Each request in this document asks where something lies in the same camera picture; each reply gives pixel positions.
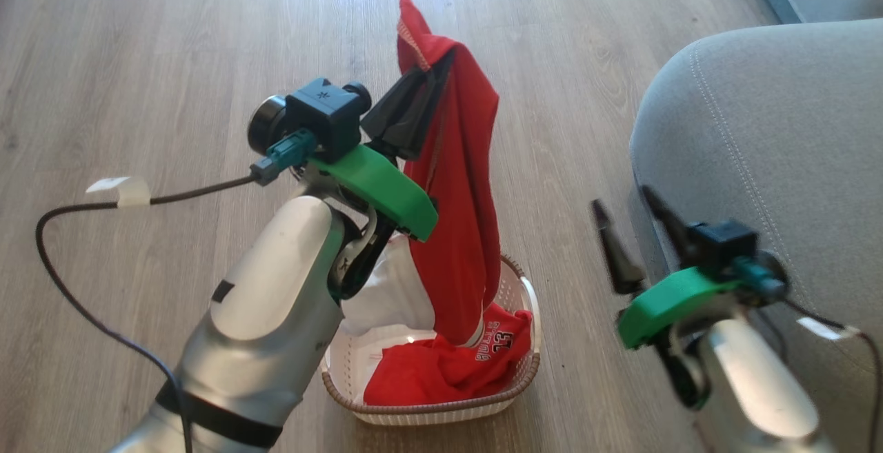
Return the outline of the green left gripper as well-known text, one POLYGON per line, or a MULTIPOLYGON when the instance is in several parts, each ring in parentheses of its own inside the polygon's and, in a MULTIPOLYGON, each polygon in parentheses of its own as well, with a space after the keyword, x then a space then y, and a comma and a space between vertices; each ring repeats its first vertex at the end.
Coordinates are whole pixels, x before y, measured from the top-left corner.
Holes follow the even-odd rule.
POLYGON ((414 67, 404 73, 361 120, 368 146, 357 145, 335 163, 311 158, 325 195, 367 218, 362 228, 344 221, 343 246, 328 277, 334 299, 356 296, 394 233, 425 243, 435 230, 435 203, 386 157, 419 158, 454 60, 455 50, 449 50, 427 72, 414 67))

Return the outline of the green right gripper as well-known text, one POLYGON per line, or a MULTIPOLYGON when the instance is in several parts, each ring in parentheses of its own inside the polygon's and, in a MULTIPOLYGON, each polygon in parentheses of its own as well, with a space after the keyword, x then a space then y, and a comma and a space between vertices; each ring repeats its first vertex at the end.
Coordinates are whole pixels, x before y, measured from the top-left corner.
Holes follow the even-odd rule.
MULTIPOLYGON (((648 185, 642 195, 656 221, 662 224, 678 261, 696 261, 697 249, 687 225, 648 185)), ((652 347, 664 365, 675 394, 688 409, 700 409, 707 401, 711 384, 698 356, 698 340, 717 321, 726 317, 737 281, 715 281, 698 268, 674 272, 647 290, 643 268, 628 258, 614 231, 614 223, 599 199, 592 212, 604 253, 611 287, 618 295, 637 295, 617 321, 617 333, 624 348, 652 347)))

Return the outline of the red basketball jersey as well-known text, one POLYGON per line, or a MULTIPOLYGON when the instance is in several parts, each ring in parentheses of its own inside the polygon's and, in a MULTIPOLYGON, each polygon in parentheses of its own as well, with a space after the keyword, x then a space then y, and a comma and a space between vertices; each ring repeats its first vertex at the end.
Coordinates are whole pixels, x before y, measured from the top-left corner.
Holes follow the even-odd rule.
POLYGON ((455 60, 422 155, 404 173, 438 202, 425 243, 411 257, 435 310, 435 338, 382 350, 366 384, 366 405, 410 407, 482 399, 501 392, 532 349, 532 314, 495 302, 501 243, 490 183, 499 95, 459 41, 431 30, 413 0, 399 0, 402 72, 427 70, 449 50, 455 60))

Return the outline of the white clothing item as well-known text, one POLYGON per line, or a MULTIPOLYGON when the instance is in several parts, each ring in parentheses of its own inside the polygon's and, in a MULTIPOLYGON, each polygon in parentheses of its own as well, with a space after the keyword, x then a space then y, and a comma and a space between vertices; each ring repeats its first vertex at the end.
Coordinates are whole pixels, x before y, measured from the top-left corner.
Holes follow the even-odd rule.
POLYGON ((388 240, 366 284, 341 302, 341 311, 341 330, 351 336, 395 325, 433 329, 435 310, 411 257, 408 237, 397 233, 388 240))

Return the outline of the cream plastic laundry basket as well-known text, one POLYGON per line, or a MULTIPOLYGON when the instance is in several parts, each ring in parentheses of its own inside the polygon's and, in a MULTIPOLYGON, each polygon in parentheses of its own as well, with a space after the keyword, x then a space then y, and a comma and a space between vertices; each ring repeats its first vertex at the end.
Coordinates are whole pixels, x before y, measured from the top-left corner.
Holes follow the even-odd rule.
POLYGON ((393 325, 372 328, 362 336, 338 330, 319 363, 322 383, 338 405, 360 421, 382 427, 422 427, 474 421, 504 411, 533 383, 542 362, 542 318, 536 293, 526 273, 514 259, 501 255, 501 274, 495 302, 508 311, 532 312, 532 349, 516 365, 516 374, 499 393, 482 399, 451 401, 439 405, 382 407, 366 405, 366 384, 381 359, 382 350, 401 343, 435 338, 431 330, 393 325))

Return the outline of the grey fabric sofa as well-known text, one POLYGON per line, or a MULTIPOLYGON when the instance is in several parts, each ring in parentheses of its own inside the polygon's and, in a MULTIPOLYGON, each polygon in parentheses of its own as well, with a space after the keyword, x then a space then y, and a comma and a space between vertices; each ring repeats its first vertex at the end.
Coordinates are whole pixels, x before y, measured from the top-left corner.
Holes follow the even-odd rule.
POLYGON ((698 39, 646 90, 630 154, 638 185, 756 230, 792 300, 883 356, 883 17, 698 39))

